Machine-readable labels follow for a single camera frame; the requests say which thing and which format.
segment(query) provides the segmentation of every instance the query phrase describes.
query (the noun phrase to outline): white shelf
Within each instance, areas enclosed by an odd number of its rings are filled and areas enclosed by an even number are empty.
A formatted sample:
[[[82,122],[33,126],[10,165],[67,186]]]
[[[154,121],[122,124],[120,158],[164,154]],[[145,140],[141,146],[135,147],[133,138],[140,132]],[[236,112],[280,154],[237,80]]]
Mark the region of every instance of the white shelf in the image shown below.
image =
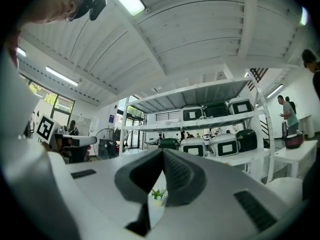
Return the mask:
[[[229,101],[237,97],[250,81],[249,77],[205,82],[165,91],[128,103],[145,114],[181,109],[188,105],[204,105],[214,101]]]
[[[270,149],[258,148],[247,152],[238,153],[235,155],[216,157],[206,156],[206,159],[217,161],[220,163],[228,164],[231,166],[238,166],[246,163],[250,163],[255,160],[263,159],[264,157],[270,156]]]
[[[241,114],[233,114],[227,116],[216,117],[212,119],[202,119],[193,121],[183,122],[170,122],[162,121],[158,124],[147,124],[137,126],[125,126],[124,130],[138,130],[144,132],[176,132],[180,131],[181,127],[185,131],[196,130],[196,129],[209,129],[222,126],[236,125],[253,118],[258,115],[264,114],[263,110],[256,110],[252,112],[246,112]]]

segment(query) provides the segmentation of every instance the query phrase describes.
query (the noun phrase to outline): ceiling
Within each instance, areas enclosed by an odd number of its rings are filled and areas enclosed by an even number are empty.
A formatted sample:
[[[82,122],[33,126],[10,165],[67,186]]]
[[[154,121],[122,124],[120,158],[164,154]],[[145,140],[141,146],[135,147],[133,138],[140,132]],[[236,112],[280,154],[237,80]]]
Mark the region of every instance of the ceiling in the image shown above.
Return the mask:
[[[21,72],[104,106],[223,79],[223,58],[241,59],[242,71],[290,67],[301,63],[302,41],[317,49],[314,34],[299,27],[302,9],[293,0],[142,1],[146,10],[137,16],[107,0],[96,21],[26,25]],[[46,66],[79,85],[57,84]]]

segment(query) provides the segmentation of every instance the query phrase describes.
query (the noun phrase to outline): man in gray shirt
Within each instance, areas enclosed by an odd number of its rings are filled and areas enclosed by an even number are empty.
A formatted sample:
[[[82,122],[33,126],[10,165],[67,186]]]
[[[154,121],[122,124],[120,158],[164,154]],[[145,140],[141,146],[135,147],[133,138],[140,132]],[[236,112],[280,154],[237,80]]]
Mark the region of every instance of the man in gray shirt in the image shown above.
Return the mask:
[[[280,117],[288,122],[288,135],[296,134],[299,127],[299,121],[293,108],[281,95],[278,96],[278,103],[283,106],[283,114],[280,114]]]

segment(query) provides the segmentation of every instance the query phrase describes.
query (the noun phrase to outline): metal shelving unit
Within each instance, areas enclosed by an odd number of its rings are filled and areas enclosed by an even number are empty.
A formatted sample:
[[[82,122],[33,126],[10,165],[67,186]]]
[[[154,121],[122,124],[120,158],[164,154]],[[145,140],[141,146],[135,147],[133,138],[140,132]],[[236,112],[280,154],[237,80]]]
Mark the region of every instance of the metal shelving unit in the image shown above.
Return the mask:
[[[125,108],[123,113],[122,128],[121,128],[121,138],[120,138],[120,150],[122,151],[123,145],[123,130],[137,130],[143,132],[170,132],[170,131],[180,131],[180,130],[198,130],[198,129],[209,129],[215,127],[223,127],[235,124],[241,124],[248,121],[249,125],[255,130],[260,130],[262,138],[262,130],[259,115],[266,115],[266,121],[270,131],[270,149],[264,149],[263,141],[258,145],[258,148],[248,152],[239,153],[238,155],[227,156],[227,157],[214,157],[208,156],[207,159],[227,163],[231,166],[252,163],[255,161],[262,161],[265,157],[270,157],[269,171],[268,171],[268,182],[272,180],[273,169],[274,169],[274,139],[273,131],[270,120],[270,114],[267,108],[266,101],[262,95],[257,81],[254,76],[248,70],[249,77],[240,78],[229,78],[224,80],[217,80],[212,82],[206,82],[202,84],[195,84],[192,86],[175,89],[171,91],[166,91],[163,93],[158,93],[153,96],[138,99],[133,102],[129,102],[129,98],[126,99]],[[194,121],[180,121],[171,122],[163,121],[158,124],[146,124],[137,126],[125,126],[126,124],[126,111],[127,107],[134,107],[146,114],[151,113],[161,113],[172,110],[179,110],[183,106],[188,105],[205,105],[206,103],[224,100],[228,102],[232,98],[238,97],[242,90],[247,86],[248,82],[252,81],[254,86],[258,90],[260,100],[262,101],[263,110],[254,110],[252,112],[246,112],[235,115],[228,115],[215,118],[198,119]],[[253,125],[252,119],[257,118],[258,123]]]

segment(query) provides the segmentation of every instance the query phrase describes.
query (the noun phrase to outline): small plant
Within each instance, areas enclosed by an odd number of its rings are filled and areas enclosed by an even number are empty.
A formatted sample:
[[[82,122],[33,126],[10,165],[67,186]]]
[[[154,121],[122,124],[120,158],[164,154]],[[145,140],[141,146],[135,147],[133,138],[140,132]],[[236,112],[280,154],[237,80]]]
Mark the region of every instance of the small plant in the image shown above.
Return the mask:
[[[164,194],[165,194],[165,192],[166,192],[167,190],[166,189],[158,189],[157,191],[154,191],[153,189],[152,189],[152,196],[154,196],[154,199],[155,200],[161,200],[162,198],[164,198]]]

